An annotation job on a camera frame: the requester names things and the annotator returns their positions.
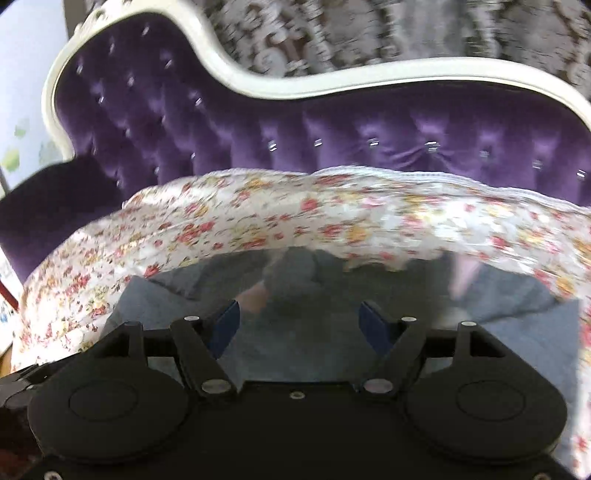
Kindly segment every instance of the green wall decoration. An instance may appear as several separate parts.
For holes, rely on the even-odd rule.
[[[16,171],[21,165],[21,156],[17,148],[9,148],[4,152],[0,164],[10,173]]]
[[[29,130],[29,119],[21,118],[14,126],[14,136],[17,138],[24,138]]]
[[[60,152],[53,140],[41,142],[41,147],[39,148],[39,165],[49,165],[59,160],[59,158]]]

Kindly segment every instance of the metal screw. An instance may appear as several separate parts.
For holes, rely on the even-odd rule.
[[[228,393],[231,389],[232,385],[230,382],[223,378],[212,378],[201,384],[201,390],[210,395],[221,395],[223,393]]]
[[[63,480],[61,475],[57,472],[45,472],[43,475],[44,480]]]
[[[290,393],[290,398],[292,400],[303,400],[305,397],[306,394],[304,392],[295,391]]]
[[[372,378],[363,384],[363,388],[369,393],[383,395],[391,392],[394,389],[394,385],[392,385],[390,380],[386,380],[385,378]]]

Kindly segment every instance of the floral fabric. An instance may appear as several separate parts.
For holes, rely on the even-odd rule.
[[[591,210],[440,173],[366,167],[313,175],[231,170],[137,193],[75,232],[24,286],[13,368],[97,341],[132,275],[223,252],[305,246],[401,268],[442,250],[533,275],[581,299],[580,391],[573,449],[591,472]]]

